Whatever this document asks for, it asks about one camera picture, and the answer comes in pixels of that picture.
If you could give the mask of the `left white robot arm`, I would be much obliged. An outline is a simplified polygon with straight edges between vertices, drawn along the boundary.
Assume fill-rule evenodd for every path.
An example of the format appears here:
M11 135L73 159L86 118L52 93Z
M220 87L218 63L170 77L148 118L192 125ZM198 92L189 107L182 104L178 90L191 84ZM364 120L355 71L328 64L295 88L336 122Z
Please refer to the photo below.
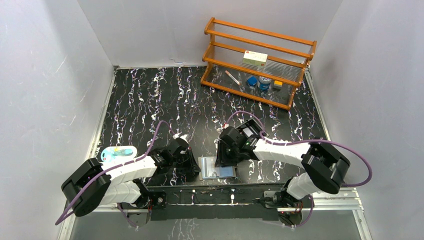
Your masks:
M167 194L149 190L141 179L166 174L170 169L185 176L201 171L191 147L180 137L150 150L144 158L109 162L90 158L62 183L61 190L77 217L108 204L164 209Z

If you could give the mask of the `white VIP credit card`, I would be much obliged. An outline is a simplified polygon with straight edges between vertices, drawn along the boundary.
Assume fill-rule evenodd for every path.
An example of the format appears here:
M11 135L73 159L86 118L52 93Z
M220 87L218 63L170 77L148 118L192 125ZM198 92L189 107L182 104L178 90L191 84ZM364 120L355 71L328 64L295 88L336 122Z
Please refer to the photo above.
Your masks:
M208 179L229 178L233 176L233 168L231 166L215 167L214 163L208 164L205 176Z

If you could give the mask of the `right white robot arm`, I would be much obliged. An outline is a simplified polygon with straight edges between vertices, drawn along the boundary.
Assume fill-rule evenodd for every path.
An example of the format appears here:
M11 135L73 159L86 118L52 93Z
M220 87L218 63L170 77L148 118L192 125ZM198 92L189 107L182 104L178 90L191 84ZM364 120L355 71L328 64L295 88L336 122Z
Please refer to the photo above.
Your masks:
M235 166L243 160L277 161L304 169L286 182L279 194L288 207L315 192L337 194L343 185L350 161L322 139L306 143L270 142L261 134L246 135L229 126L219 136L216 166Z

